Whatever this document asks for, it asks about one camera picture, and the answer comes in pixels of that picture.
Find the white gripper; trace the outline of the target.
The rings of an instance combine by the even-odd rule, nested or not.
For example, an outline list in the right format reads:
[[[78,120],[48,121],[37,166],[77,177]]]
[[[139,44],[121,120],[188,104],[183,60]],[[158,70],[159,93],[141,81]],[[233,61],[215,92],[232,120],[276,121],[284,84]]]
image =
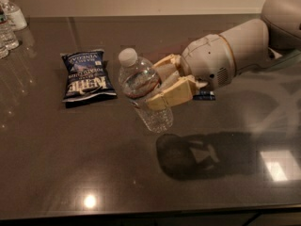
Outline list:
[[[167,79],[181,66],[188,76],[180,77],[175,84],[147,99],[149,109],[163,110],[189,102],[206,86],[209,90],[224,87],[235,75],[232,51],[220,35],[208,35],[192,41],[181,56],[171,54],[152,67],[161,79]]]

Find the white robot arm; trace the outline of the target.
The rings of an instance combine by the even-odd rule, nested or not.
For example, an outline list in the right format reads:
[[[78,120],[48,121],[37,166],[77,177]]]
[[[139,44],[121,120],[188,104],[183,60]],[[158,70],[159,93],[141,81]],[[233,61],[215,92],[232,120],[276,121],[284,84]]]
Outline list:
[[[163,84],[146,100],[148,108],[183,104],[241,73],[266,70],[299,55],[300,26],[301,0],[266,0],[260,18],[194,40],[181,54],[159,60],[154,68]]]

